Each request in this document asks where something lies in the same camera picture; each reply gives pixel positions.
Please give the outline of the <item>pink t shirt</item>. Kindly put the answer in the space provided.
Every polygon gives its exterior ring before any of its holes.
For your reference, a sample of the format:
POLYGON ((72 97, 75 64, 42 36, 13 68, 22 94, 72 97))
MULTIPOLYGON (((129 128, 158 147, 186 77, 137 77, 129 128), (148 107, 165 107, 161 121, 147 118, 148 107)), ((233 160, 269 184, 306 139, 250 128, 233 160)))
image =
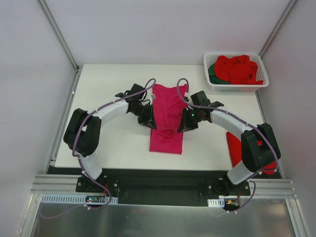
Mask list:
POLYGON ((151 152, 178 154, 182 153, 183 132, 178 132, 183 110, 187 104, 182 101, 188 86, 165 87, 156 84, 153 87, 154 119, 157 128, 151 130, 151 152))

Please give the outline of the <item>white plastic laundry basket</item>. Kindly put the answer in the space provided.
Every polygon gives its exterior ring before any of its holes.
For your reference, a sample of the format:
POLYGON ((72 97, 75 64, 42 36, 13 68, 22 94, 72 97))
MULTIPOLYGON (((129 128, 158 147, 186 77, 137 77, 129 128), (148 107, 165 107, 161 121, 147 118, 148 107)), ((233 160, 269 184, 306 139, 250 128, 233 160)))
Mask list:
POLYGON ((254 53, 205 53, 203 66, 214 91, 255 92, 269 85, 263 61, 254 53))

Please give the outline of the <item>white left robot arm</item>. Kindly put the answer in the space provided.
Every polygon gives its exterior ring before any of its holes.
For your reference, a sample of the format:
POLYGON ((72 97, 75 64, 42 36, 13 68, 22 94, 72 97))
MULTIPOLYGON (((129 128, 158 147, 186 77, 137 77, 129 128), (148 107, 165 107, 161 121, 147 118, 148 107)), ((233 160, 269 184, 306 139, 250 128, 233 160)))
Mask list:
POLYGON ((132 113, 137 116, 139 125, 157 129, 154 107, 151 102, 144 104, 147 87, 134 84, 130 90, 118 93, 114 99, 95 110, 75 109, 66 128, 63 141, 79 161, 82 176, 78 179, 77 192, 107 192, 108 182, 102 174, 98 161, 101 127, 113 119, 132 113))

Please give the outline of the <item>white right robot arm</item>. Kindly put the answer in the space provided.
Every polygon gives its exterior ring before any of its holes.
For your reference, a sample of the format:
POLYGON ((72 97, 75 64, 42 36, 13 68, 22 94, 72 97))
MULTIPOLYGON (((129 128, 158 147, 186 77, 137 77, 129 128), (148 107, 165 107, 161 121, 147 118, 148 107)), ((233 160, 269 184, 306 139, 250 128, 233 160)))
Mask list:
POLYGON ((216 194, 235 194, 241 183, 262 172, 270 164, 274 165, 273 169, 278 169, 281 153, 273 128, 268 123, 249 123, 228 111, 224 104, 211 102, 204 91, 190 98, 184 97, 183 101, 187 107, 182 111, 178 132, 195 130, 199 122, 207 121, 224 128, 241 143, 241 160, 212 184, 216 194))

